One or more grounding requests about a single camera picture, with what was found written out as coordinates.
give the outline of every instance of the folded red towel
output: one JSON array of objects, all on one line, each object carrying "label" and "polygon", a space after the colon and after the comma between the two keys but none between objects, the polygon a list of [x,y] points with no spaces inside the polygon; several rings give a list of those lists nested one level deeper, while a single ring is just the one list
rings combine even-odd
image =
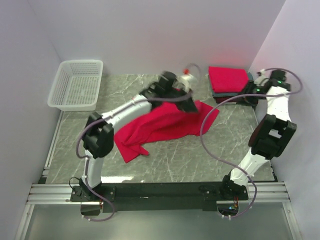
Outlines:
[{"label": "folded red towel", "polygon": [[209,80],[215,93],[239,93],[249,81],[244,69],[210,66]]},{"label": "folded red towel", "polygon": [[[138,155],[149,155],[142,144],[182,138],[186,135],[200,135],[201,124],[213,108],[196,101],[197,113],[179,111],[175,104],[164,102],[152,112],[145,114],[125,125],[114,135],[114,142],[123,160],[128,163]],[[206,133],[219,110],[215,110],[206,121],[203,133]]]}]

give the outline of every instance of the stack of folded towels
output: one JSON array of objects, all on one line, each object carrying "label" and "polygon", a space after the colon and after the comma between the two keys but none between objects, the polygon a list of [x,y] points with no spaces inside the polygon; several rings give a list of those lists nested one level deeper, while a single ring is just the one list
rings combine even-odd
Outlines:
[{"label": "stack of folded towels", "polygon": [[212,96],[217,103],[238,95],[252,78],[244,69],[237,68],[210,66],[208,73]]}]

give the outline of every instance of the white plastic basket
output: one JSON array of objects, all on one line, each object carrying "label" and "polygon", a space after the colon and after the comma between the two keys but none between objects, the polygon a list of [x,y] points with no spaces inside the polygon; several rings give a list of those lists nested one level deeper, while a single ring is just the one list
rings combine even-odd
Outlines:
[{"label": "white plastic basket", "polygon": [[62,111],[95,110],[103,66],[104,63],[100,60],[70,60],[60,63],[48,105]]}]

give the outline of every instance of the white wall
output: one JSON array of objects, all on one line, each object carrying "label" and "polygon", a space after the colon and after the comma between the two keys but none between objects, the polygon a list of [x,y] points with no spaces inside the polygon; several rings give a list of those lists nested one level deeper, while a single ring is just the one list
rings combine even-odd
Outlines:
[{"label": "white wall", "polygon": [[29,0],[62,60],[109,73],[249,68],[285,0]]},{"label": "white wall", "polygon": [[[282,156],[272,162],[286,183],[306,240],[320,239],[319,9],[320,1],[286,0],[251,66],[252,71],[287,68],[304,83],[304,91],[289,100],[289,114],[297,131]],[[296,81],[289,81],[297,89]]]},{"label": "white wall", "polygon": [[60,59],[27,1],[0,2],[0,238],[10,240],[57,123],[47,97]]}]

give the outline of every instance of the black mounting bar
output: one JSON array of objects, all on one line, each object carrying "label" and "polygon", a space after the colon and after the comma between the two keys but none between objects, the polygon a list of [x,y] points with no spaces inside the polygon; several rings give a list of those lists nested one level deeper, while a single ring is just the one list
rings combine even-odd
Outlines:
[{"label": "black mounting bar", "polygon": [[[217,201],[234,200],[234,196],[223,194],[222,187],[222,182],[102,183],[96,191],[113,202],[116,211],[183,209],[217,211]],[[248,200],[246,188],[237,197],[239,201]],[[84,205],[85,202],[99,200],[97,197],[88,200],[86,192],[79,186],[74,186],[70,198],[71,202],[83,202]],[[103,212],[112,212],[109,204],[103,205]],[[92,206],[88,207],[87,214],[93,214]]]}]

